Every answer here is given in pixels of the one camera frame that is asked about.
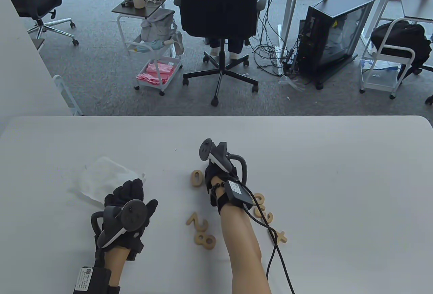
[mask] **gray bag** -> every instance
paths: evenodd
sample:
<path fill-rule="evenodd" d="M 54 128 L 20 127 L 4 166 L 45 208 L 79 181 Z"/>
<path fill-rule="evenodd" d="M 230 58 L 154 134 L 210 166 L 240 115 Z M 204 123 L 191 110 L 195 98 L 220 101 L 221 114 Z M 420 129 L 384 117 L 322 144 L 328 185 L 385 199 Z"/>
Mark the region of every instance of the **gray bag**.
<path fill-rule="evenodd" d="M 141 40 L 153 42 L 155 40 L 166 41 L 172 33 L 172 23 L 175 11 L 158 9 L 152 16 L 141 22 Z"/>

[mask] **pink item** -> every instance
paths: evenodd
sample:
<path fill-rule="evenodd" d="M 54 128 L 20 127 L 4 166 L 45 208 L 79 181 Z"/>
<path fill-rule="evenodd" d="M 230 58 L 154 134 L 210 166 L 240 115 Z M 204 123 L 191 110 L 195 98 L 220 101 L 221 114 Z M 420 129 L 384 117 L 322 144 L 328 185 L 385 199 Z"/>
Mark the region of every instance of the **pink item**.
<path fill-rule="evenodd" d="M 170 73 L 173 73 L 174 67 L 169 64 L 160 63 L 158 62 L 158 70 L 159 73 L 164 73 L 170 75 Z M 156 73 L 155 64 L 149 64 L 146 69 L 147 73 Z"/>
<path fill-rule="evenodd" d="M 170 79 L 169 74 L 161 74 L 162 84 L 166 84 L 168 79 Z M 137 76 L 137 80 L 145 81 L 153 85 L 159 85 L 157 73 L 141 73 Z"/>

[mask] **computer tower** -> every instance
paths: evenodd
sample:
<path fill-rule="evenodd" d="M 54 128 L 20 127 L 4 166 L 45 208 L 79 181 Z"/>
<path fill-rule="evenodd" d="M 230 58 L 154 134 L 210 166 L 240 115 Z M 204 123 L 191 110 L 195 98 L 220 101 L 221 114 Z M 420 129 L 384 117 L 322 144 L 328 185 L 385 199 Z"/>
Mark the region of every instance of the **computer tower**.
<path fill-rule="evenodd" d="M 374 0 L 323 0 L 309 6 L 300 33 L 300 74 L 323 73 L 352 56 Z"/>

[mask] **floor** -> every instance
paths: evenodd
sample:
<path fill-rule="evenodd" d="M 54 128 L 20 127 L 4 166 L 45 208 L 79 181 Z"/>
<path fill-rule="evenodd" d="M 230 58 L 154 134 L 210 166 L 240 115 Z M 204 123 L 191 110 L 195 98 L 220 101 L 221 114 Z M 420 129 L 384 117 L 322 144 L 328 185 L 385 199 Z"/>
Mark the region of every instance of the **floor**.
<path fill-rule="evenodd" d="M 408 77 L 399 88 L 397 98 L 390 100 L 388 93 L 367 90 L 361 95 L 358 87 L 358 61 L 329 80 L 323 90 L 307 84 L 304 92 L 289 85 L 278 84 L 278 78 L 256 67 L 250 60 L 249 67 L 238 66 L 235 71 L 258 79 L 260 91 L 253 94 L 251 86 L 230 77 L 223 77 L 218 107 L 210 105 L 217 83 L 217 76 L 191 79 L 188 87 L 182 86 L 181 76 L 174 78 L 161 97 L 158 90 L 141 88 L 134 90 L 133 78 L 142 67 L 125 55 L 111 9 L 122 0 L 63 0 L 57 8 L 56 19 L 72 17 L 76 28 L 69 24 L 57 26 L 75 34 L 80 45 L 74 47 L 71 39 L 54 33 L 44 34 L 45 46 L 40 55 L 52 75 L 61 75 L 85 115 L 421 115 L 430 122 L 433 107 L 424 100 L 433 94 L 433 75 L 421 73 Z M 320 0 L 298 0 L 289 36 L 293 44 L 298 22 L 305 18 L 308 5 Z M 269 20 L 273 27 L 282 21 L 285 0 L 274 0 Z M 176 10 L 175 19 L 180 23 L 178 7 L 173 0 L 167 8 Z M 399 16 L 398 2 L 391 2 L 388 16 Z M 23 19 L 27 27 L 33 25 Z M 139 20 L 122 21 L 127 35 L 139 32 Z M 184 36 L 185 54 L 182 57 L 183 72 L 206 70 L 211 64 L 202 62 L 203 51 L 208 50 L 202 39 Z M 276 42 L 276 35 L 270 35 Z M 358 52 L 362 52 L 360 43 Z M 252 52 L 244 47 L 243 54 Z M 268 64 L 258 59 L 259 64 Z"/>

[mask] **black backpack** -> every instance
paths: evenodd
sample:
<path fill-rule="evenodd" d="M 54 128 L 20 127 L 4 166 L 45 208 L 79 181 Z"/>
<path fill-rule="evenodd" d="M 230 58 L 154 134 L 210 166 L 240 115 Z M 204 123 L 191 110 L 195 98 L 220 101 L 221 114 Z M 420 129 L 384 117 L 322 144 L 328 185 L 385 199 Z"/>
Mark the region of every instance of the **black backpack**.
<path fill-rule="evenodd" d="M 371 33 L 371 42 L 376 49 L 379 49 L 390 24 L 379 26 Z M 429 59 L 432 50 L 430 41 L 425 37 L 424 27 L 419 24 L 410 24 L 406 20 L 396 22 L 386 40 L 386 44 L 408 47 L 414 50 L 415 59 L 412 63 L 414 67 L 423 65 Z M 411 56 L 407 51 L 392 50 L 386 47 L 383 48 L 382 54 L 408 58 Z"/>

